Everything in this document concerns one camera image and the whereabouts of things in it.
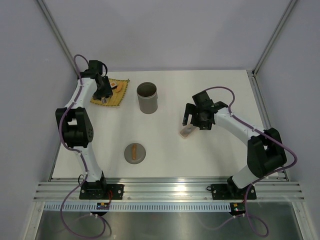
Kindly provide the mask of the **clear cutlery case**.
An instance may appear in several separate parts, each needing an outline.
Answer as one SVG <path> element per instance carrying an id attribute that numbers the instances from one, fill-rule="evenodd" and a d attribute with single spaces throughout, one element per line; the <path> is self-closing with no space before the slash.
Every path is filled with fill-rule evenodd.
<path id="1" fill-rule="evenodd" d="M 197 128 L 195 126 L 193 126 L 192 124 L 188 124 L 180 130 L 179 135 L 183 139 L 187 139 L 196 129 Z"/>

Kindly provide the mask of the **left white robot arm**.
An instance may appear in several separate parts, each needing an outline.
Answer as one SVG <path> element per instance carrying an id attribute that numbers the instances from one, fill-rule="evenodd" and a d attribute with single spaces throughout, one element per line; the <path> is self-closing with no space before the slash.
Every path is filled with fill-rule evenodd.
<path id="1" fill-rule="evenodd" d="M 59 137 L 62 145 L 76 155 L 80 164 L 83 182 L 80 194 L 83 199 L 103 199 L 108 194 L 104 173 L 99 167 L 93 147 L 94 128 L 86 107 L 91 100 L 105 103 L 113 96 L 107 76 L 107 66 L 99 60 L 87 61 L 88 67 L 77 67 L 77 87 L 70 101 L 55 111 Z"/>

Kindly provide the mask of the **grey cylindrical lunch container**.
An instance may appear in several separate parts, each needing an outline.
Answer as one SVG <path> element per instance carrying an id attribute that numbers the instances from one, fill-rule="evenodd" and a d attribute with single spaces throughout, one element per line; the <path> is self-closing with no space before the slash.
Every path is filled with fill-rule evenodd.
<path id="1" fill-rule="evenodd" d="M 143 82 L 137 89 L 139 109 L 144 114 L 153 114 L 158 109 L 157 87 L 152 82 Z"/>

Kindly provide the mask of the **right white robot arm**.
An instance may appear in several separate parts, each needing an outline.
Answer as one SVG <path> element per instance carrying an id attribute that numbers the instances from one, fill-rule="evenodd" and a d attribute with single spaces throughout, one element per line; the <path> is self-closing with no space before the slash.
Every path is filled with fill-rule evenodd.
<path id="1" fill-rule="evenodd" d="M 193 95 L 192 99 L 193 103 L 185 105 L 183 126 L 190 123 L 201 131 L 209 131 L 217 125 L 247 147 L 246 165 L 230 176 L 226 183 L 211 185 L 213 195 L 219 194 L 223 199 L 242 199 L 250 184 L 287 162 L 280 133 L 275 128 L 249 125 L 232 113 L 230 105 L 222 101 L 213 102 L 205 90 Z"/>

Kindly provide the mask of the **grey round lid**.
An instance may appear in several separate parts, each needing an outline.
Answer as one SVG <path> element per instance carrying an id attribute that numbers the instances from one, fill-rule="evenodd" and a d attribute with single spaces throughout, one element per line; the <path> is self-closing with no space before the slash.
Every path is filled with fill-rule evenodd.
<path id="1" fill-rule="evenodd" d="M 124 159 L 132 165 L 140 164 L 147 155 L 147 151 L 140 143 L 131 143 L 124 150 Z"/>

